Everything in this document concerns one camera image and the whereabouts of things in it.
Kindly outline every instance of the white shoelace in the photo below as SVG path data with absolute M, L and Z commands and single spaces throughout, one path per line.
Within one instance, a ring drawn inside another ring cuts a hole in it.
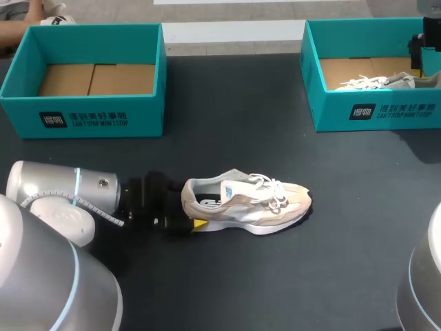
M 257 182 L 254 186 L 256 190 L 261 187 L 269 190 L 268 197 L 252 200 L 251 203 L 268 202 L 268 206 L 272 210 L 278 210 L 282 204 L 288 201 L 287 192 L 283 188 L 283 184 L 280 181 L 270 179 L 263 174 L 250 174 L 249 181 Z
M 351 79 L 341 83 L 341 88 L 337 90 L 375 90 L 376 88 L 381 88 L 382 85 L 388 80 L 387 77 L 374 77 L 367 78 L 366 76 L 359 75 L 361 79 Z

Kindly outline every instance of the logo on box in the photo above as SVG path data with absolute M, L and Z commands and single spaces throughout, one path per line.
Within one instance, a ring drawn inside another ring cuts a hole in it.
M 371 119 L 375 106 L 374 103 L 353 105 L 349 120 Z
M 68 126 L 61 112 L 40 112 L 39 114 L 45 128 L 66 128 Z

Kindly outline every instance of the yellow tag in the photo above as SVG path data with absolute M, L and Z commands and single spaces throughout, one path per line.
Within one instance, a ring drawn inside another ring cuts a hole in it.
M 193 220 L 193 231 L 195 231 L 198 228 L 202 228 L 207 223 L 208 223 L 208 221 L 204 221 L 203 219 L 194 219 Z

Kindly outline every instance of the open box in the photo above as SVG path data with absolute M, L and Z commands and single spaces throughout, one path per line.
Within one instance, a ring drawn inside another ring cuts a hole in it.
M 0 103 L 24 139 L 159 137 L 166 76 L 159 23 L 31 26 Z
M 441 128 L 441 89 L 331 89 L 345 66 L 339 62 L 364 63 L 375 75 L 387 75 L 391 66 L 410 70 L 403 64 L 410 63 L 408 42 L 422 31 L 422 18 L 307 21 L 300 66 L 316 131 Z M 423 50 L 423 69 L 427 76 L 440 71 L 441 54 Z

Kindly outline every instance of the shoe logo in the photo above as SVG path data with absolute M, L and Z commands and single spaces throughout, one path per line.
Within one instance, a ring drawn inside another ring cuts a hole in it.
M 216 207 L 218 205 L 221 205 L 222 203 L 221 203 L 221 200 L 216 201 L 216 200 L 211 200 L 211 199 L 205 199 L 205 200 L 202 200 L 200 202 L 200 204 L 203 205 L 204 207 Z
M 233 190 L 231 188 L 225 188 L 225 191 L 227 193 L 227 198 L 231 199 L 231 197 L 233 196 Z

